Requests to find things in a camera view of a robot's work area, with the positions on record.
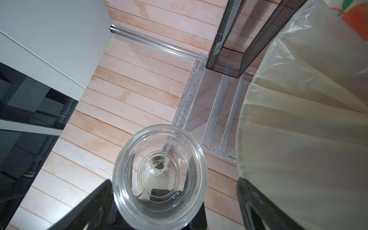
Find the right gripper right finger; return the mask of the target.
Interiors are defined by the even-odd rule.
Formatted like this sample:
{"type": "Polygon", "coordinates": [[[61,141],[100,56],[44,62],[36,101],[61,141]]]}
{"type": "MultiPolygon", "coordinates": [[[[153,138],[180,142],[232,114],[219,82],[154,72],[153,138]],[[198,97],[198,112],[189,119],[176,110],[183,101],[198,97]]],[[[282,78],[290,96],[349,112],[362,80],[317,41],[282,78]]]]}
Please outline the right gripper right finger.
{"type": "Polygon", "coordinates": [[[247,230],[302,230],[297,224],[251,182],[239,178],[236,185],[242,220],[247,230]]]}

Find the oatmeal jar with brown lid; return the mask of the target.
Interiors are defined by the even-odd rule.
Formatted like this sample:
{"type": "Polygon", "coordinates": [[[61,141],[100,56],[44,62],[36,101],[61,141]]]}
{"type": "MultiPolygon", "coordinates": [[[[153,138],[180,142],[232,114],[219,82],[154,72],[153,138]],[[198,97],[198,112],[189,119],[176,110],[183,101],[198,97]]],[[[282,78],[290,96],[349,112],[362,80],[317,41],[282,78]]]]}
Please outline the oatmeal jar with brown lid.
{"type": "Polygon", "coordinates": [[[135,230],[180,230],[200,211],[208,185],[202,148],[185,130],[152,125],[117,156],[112,187],[122,218],[135,230]]]}

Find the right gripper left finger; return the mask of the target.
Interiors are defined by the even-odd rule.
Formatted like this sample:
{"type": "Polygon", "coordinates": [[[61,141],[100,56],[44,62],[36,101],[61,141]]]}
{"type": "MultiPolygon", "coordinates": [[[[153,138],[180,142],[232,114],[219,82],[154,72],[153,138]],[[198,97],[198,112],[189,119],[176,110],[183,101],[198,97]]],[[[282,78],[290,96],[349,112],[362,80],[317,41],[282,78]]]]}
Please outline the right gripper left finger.
{"type": "Polygon", "coordinates": [[[113,204],[111,180],[105,180],[51,230],[102,230],[113,204]]]}

